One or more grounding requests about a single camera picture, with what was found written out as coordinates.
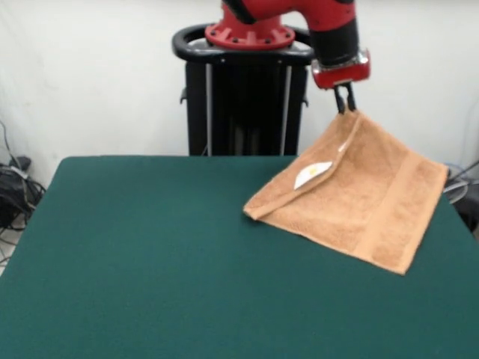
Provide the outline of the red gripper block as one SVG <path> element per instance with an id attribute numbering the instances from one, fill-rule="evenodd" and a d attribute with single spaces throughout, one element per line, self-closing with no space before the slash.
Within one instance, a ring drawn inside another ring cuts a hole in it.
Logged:
<path id="1" fill-rule="evenodd" d="M 371 63 L 368 49 L 360 49 L 358 54 L 349 62 L 335 67 L 325 67 L 318 60 L 311 63 L 311 72 L 318 88 L 333 89 L 338 113 L 343 114 L 346 106 L 340 93 L 340 87 L 346 83 L 347 105 L 350 111 L 356 110 L 356 101 L 351 82 L 360 82 L 370 78 Z"/>

